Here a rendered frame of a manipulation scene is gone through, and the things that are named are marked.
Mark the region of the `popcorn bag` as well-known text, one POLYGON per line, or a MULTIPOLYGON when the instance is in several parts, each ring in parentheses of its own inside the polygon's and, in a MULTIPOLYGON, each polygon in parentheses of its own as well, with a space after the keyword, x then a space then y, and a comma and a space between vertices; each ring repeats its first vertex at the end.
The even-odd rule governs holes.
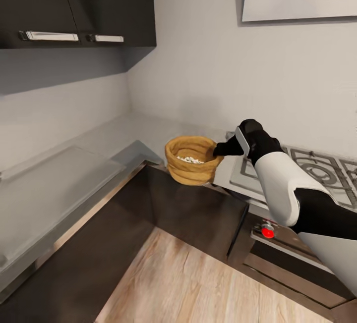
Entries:
POLYGON ((172 139, 165 146, 170 175, 178 183, 188 186, 202 185, 212 180, 216 176, 217 166, 225 157, 213 156, 216 147, 217 143, 203 136, 179 136, 172 139))

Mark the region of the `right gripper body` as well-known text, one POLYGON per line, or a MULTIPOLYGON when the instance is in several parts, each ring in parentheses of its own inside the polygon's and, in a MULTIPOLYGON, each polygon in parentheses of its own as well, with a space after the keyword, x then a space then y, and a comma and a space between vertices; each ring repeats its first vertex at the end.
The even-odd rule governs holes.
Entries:
POLYGON ((238 150, 235 149, 232 144, 231 140, 229 139, 227 142, 219 142, 217 143, 217 153, 218 155, 223 156, 242 156, 244 154, 243 149, 238 150))

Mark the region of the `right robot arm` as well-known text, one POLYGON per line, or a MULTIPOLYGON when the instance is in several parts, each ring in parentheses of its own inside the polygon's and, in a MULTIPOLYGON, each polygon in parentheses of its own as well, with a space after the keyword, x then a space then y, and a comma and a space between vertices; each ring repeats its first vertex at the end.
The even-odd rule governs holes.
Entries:
POLYGON ((357 296, 357 213, 341 207, 256 120, 242 121, 217 143, 213 156, 246 154, 273 219, 292 229, 357 296))

